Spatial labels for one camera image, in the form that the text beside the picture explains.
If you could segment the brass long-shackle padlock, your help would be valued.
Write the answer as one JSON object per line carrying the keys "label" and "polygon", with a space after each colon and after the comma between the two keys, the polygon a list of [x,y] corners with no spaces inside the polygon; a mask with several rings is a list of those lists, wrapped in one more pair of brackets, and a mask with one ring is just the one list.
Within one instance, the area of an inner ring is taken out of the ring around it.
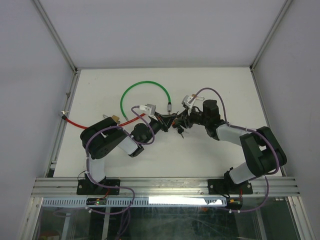
{"label": "brass long-shackle padlock", "polygon": [[199,101],[205,100],[205,98],[203,96],[199,96],[199,95],[195,95],[195,94],[192,95],[192,98],[195,100],[199,100]]}

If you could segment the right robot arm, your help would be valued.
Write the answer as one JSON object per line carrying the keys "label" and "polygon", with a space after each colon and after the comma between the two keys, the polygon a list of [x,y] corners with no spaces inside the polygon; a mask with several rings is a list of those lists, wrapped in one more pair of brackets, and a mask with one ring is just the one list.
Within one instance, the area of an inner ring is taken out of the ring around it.
{"label": "right robot arm", "polygon": [[177,115],[172,126],[181,134],[193,125],[203,126],[207,135],[242,148],[244,163],[230,168],[219,183],[209,184],[213,194],[237,194],[250,180],[276,173],[287,163],[287,156],[272,130],[263,126],[256,130],[228,124],[221,118],[216,100],[205,100],[199,109],[187,96],[182,101],[184,111]]}

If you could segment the orange black padlock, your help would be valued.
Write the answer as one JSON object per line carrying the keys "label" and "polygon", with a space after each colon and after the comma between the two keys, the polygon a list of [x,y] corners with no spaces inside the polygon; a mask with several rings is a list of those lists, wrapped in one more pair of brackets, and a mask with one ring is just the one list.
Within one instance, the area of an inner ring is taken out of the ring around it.
{"label": "orange black padlock", "polygon": [[172,126],[174,129],[176,129],[176,128],[180,127],[180,124],[179,124],[179,123],[177,122],[177,120],[175,119],[175,120],[173,120],[171,126]]}

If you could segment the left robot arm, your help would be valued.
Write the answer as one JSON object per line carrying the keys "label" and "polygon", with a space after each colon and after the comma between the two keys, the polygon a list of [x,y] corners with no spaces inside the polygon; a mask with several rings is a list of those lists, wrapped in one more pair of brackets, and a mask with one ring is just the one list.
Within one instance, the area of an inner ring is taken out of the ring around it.
{"label": "left robot arm", "polygon": [[150,122],[138,123],[131,133],[118,125],[112,117],[88,127],[80,134],[86,152],[86,172],[78,181],[76,194],[118,196],[120,180],[107,179],[104,158],[116,147],[134,158],[150,145],[159,131],[168,132],[176,115],[155,113]]}

